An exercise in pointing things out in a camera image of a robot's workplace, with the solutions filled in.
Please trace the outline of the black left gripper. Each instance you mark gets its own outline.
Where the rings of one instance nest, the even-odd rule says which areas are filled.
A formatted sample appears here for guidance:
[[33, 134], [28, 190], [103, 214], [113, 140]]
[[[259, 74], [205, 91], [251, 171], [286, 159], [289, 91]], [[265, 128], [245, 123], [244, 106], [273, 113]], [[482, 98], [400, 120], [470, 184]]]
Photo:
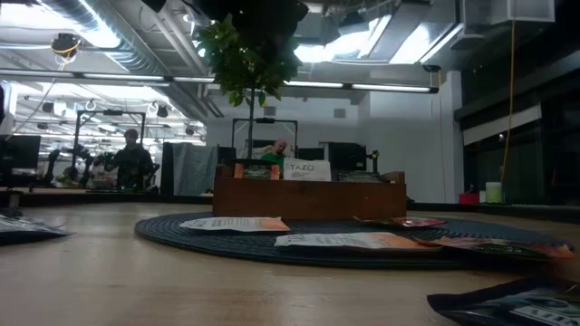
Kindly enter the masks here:
[[212, 19], [230, 17], [251, 43], [285, 44], [307, 14], [308, 6], [300, 0], [212, 0]]

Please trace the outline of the white and orange tea packet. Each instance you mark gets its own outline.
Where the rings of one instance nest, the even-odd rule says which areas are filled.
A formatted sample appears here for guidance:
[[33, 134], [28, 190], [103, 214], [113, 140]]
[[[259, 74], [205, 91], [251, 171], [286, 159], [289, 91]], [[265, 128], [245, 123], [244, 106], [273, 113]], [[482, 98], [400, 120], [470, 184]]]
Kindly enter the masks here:
[[439, 246], [420, 244], [411, 239], [386, 232], [282, 235], [276, 238], [275, 246], [357, 248], [393, 252], [432, 252], [440, 250]]
[[179, 224], [180, 227], [201, 231], [287, 232], [280, 217], [207, 217], [192, 219]]
[[283, 180], [330, 182], [332, 180], [330, 162], [326, 160], [286, 158], [283, 168]]

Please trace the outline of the black tea packet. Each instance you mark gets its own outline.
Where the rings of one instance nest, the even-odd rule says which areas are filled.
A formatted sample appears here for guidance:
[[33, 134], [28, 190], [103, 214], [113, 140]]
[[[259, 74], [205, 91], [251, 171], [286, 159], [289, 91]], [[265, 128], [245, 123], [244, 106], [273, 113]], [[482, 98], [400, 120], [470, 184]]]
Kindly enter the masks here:
[[22, 217], [0, 215], [0, 246], [19, 245], [72, 235], [62, 228]]
[[336, 182], [382, 183], [380, 175], [361, 170], [333, 170], [332, 179]]
[[427, 302], [460, 326], [580, 326], [580, 283], [552, 276], [432, 294]]

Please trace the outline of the wooden three-compartment tray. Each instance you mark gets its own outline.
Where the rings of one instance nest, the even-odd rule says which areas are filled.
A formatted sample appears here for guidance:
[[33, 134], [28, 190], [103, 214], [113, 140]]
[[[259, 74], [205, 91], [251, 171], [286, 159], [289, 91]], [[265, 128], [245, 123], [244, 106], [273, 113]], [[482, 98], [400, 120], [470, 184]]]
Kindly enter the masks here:
[[403, 217], [407, 213], [405, 173], [381, 175], [381, 183], [235, 178], [219, 165], [213, 196], [215, 216], [263, 216], [284, 220], [339, 221]]

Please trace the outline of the green potted plant black pot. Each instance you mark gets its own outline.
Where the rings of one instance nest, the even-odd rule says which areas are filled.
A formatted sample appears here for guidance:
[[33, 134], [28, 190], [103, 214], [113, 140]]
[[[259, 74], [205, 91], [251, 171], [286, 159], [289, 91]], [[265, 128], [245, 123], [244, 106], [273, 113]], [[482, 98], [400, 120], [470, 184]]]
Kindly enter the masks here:
[[222, 94], [234, 107], [248, 105], [246, 156], [251, 158], [255, 109], [267, 96], [280, 99], [281, 86], [297, 75], [302, 65], [295, 55], [298, 43], [292, 36], [277, 40], [264, 33], [250, 40], [234, 26], [232, 16], [202, 28], [198, 40]]

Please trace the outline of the person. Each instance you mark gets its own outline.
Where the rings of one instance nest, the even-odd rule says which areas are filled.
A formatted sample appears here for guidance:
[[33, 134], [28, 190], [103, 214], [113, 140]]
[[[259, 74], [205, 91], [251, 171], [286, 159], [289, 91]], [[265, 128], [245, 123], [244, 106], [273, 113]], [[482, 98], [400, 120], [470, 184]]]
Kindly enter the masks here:
[[124, 133], [125, 147], [119, 150], [105, 170], [111, 172], [117, 169], [116, 188], [142, 190], [145, 188], [145, 178], [153, 169], [150, 153], [138, 142], [139, 133], [128, 129]]
[[273, 145], [268, 145], [263, 148], [261, 159], [275, 163], [280, 171], [283, 171], [285, 164], [285, 150], [288, 143], [285, 139], [278, 139]]

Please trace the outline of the ceiling light strip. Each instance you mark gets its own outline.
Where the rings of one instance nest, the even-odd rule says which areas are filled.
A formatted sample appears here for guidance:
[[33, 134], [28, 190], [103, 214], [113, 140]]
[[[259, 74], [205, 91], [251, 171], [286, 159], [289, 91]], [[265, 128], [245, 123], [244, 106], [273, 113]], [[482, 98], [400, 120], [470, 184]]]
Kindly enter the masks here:
[[0, 75], [16, 76], [16, 77], [46, 77], [46, 78], [69, 78], [69, 79], [76, 78], [76, 79], [124, 81], [124, 82], [192, 82], [205, 84], [210, 84], [214, 82], [214, 79], [212, 77], [39, 71], [39, 70], [17, 70], [4, 68], [0, 68]]
[[437, 93], [439, 91], [438, 88], [425, 86], [343, 83], [329, 81], [285, 81], [283, 86], [295, 88], [336, 89], [345, 91], [382, 91], [382, 92], [408, 92], [408, 93]]

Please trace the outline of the black cabinet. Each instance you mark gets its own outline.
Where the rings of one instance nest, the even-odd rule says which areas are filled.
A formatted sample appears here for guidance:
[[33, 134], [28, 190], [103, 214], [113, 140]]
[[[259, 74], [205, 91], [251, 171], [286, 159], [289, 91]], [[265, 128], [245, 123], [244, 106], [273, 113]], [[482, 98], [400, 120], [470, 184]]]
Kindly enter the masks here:
[[332, 171], [365, 171], [366, 147], [357, 143], [328, 142], [325, 144], [327, 160]]

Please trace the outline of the grey partition cloth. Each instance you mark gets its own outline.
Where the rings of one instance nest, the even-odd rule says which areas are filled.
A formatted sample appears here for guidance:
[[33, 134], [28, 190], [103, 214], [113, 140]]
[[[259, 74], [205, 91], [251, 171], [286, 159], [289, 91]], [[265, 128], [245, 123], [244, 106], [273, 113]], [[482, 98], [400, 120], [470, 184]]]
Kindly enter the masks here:
[[173, 191], [177, 196], [201, 196], [214, 188], [218, 148], [173, 144]]

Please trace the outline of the round dark woven placemat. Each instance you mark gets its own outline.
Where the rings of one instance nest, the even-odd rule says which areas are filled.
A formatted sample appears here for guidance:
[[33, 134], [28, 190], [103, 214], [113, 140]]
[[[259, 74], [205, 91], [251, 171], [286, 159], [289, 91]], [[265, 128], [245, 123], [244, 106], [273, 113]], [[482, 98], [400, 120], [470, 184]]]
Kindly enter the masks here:
[[[246, 259], [274, 264], [298, 264], [353, 269], [473, 269], [539, 265], [531, 259], [507, 258], [499, 254], [466, 253], [459, 249], [440, 249], [422, 253], [393, 253], [362, 248], [307, 248], [275, 245], [276, 232], [243, 233], [236, 231], [202, 231], [186, 228], [186, 221], [210, 217], [206, 213], [176, 214], [139, 221], [135, 233], [153, 242], [184, 250], [229, 258]], [[512, 226], [443, 218], [442, 225], [393, 228], [396, 235], [411, 240], [436, 240], [470, 237], [527, 242], [532, 245], [575, 247], [568, 241], [551, 235]]]

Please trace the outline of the grey ceiling air unit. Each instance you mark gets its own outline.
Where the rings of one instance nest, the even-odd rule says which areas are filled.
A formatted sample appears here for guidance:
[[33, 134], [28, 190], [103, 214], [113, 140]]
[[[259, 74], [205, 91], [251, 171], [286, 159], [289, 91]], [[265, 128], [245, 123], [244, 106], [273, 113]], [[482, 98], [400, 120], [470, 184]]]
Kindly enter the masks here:
[[461, 0], [467, 24], [503, 24], [508, 21], [553, 23], [555, 0]]

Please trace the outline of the black monitor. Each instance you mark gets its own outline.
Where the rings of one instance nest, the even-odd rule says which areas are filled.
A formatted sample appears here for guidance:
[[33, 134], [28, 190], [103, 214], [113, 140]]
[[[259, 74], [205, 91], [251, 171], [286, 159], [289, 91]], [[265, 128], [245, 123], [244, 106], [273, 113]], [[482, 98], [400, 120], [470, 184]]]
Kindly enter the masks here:
[[40, 145], [40, 136], [0, 135], [0, 170], [36, 169]]

